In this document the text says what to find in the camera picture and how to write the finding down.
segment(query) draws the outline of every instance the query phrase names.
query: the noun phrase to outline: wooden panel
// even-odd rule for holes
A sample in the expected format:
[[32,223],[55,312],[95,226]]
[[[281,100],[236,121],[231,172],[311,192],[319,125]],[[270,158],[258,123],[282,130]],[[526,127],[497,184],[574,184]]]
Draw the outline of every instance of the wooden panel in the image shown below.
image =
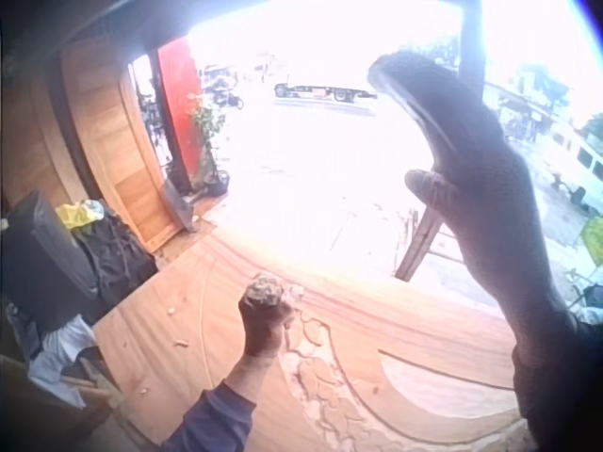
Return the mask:
[[3,191],[15,205],[39,190],[57,207],[85,200],[82,186],[53,111],[43,76],[6,89],[2,135]]
[[[219,384],[235,364],[244,339],[236,303],[260,270],[305,288],[296,319],[305,338],[298,333],[288,341],[270,369],[246,450],[333,450],[345,438],[355,450],[441,451],[458,444],[470,450],[484,437],[503,441],[519,418],[511,389],[514,340],[500,317],[376,273],[287,261],[217,229],[94,328],[110,371],[153,441],[165,440],[201,390]],[[179,339],[189,346],[174,347]],[[412,401],[387,379],[382,353],[439,379],[479,387],[471,403],[484,414],[441,413],[442,403],[432,410]],[[429,392],[427,383],[409,391]],[[143,387],[149,389],[144,395]]]
[[154,251],[181,223],[163,196],[127,66],[109,38],[83,40],[61,53],[73,122],[109,205]]

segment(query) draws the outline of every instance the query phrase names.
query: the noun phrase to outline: wooden door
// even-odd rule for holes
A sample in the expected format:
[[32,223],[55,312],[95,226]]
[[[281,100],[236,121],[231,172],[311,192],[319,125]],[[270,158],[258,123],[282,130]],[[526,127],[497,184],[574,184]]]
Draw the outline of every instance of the wooden door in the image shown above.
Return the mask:
[[163,196],[119,45],[109,37],[82,40],[63,49],[61,64],[73,122],[103,197],[147,250],[157,250],[182,224]]
[[33,190],[58,207],[88,197],[60,133],[44,77],[3,89],[2,190],[14,207]]

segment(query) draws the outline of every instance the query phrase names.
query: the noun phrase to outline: road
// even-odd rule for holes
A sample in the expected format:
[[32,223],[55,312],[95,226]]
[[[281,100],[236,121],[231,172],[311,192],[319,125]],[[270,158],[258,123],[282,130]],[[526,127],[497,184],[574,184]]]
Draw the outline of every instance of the road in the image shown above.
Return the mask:
[[[246,233],[280,249],[328,253],[392,274],[406,243],[404,219],[422,209],[404,174],[432,163],[418,126],[401,109],[370,99],[348,105],[265,92],[245,102],[229,113],[229,140],[218,149],[232,176],[230,208],[220,215],[245,218]],[[563,273],[586,217],[550,187],[537,152],[520,152],[530,163],[555,278],[572,298]],[[463,265],[434,255],[412,283],[496,306]]]

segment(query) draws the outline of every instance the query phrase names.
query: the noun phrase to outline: truck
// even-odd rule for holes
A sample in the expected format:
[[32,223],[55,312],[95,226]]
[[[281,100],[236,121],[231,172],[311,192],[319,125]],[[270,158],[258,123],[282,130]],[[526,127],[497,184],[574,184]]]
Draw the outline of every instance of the truck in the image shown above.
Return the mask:
[[363,77],[332,73],[290,73],[286,81],[274,85],[276,97],[333,98],[338,102],[353,103],[356,98],[377,98],[374,89]]

